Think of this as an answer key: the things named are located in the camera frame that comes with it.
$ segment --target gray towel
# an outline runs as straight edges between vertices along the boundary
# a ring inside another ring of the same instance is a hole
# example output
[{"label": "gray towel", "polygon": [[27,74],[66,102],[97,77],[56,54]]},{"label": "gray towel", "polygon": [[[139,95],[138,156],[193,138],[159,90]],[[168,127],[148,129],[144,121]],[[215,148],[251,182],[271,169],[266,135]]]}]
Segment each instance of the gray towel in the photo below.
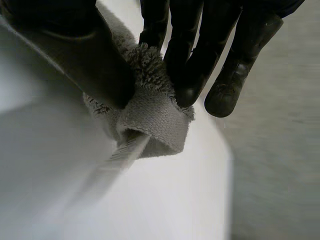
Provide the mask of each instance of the gray towel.
[{"label": "gray towel", "polygon": [[180,108],[166,73],[161,54],[146,44],[138,46],[131,32],[112,13],[100,9],[119,51],[135,73],[135,94],[124,110],[114,110],[84,94],[90,113],[107,135],[118,143],[127,130],[151,136],[141,158],[178,154],[183,151],[194,109]]}]

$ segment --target black glove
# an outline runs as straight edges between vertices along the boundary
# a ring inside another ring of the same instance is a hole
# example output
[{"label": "black glove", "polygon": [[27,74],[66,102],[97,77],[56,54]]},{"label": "black glove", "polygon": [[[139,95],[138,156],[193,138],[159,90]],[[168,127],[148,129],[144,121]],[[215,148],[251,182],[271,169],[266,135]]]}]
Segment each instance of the black glove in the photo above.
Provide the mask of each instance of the black glove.
[{"label": "black glove", "polygon": [[[281,18],[303,1],[140,0],[144,18],[140,43],[161,48],[170,8],[172,34],[164,61],[178,104],[189,107],[207,83],[239,19],[228,57],[205,100],[206,110],[223,118],[234,110],[260,50],[282,26]],[[201,12],[200,37],[191,55]]]},{"label": "black glove", "polygon": [[124,108],[134,93],[130,66],[115,47],[96,0],[0,0],[10,25],[38,46],[85,93]]}]

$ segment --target finger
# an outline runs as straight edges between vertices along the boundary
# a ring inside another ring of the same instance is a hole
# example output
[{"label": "finger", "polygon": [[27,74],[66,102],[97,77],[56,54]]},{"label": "finger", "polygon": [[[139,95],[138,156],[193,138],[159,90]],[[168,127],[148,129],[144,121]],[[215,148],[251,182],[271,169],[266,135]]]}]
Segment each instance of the finger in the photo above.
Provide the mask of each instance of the finger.
[{"label": "finger", "polygon": [[170,0],[172,34],[164,61],[174,84],[194,45],[202,7],[203,0]]},{"label": "finger", "polygon": [[140,4],[144,24],[139,44],[147,43],[160,50],[167,33],[169,0],[140,0]]},{"label": "finger", "polygon": [[207,112],[219,118],[233,112],[260,51],[284,23],[264,6],[245,5],[243,8],[223,69],[204,102]]},{"label": "finger", "polygon": [[32,48],[66,74],[83,92],[115,109],[124,108],[134,94],[134,74],[112,41],[111,31],[93,6],[72,27],[12,15],[2,15]]},{"label": "finger", "polygon": [[181,83],[176,87],[176,97],[181,107],[191,106],[199,97],[241,11],[241,6],[233,1],[204,1],[199,40],[186,63]]}]

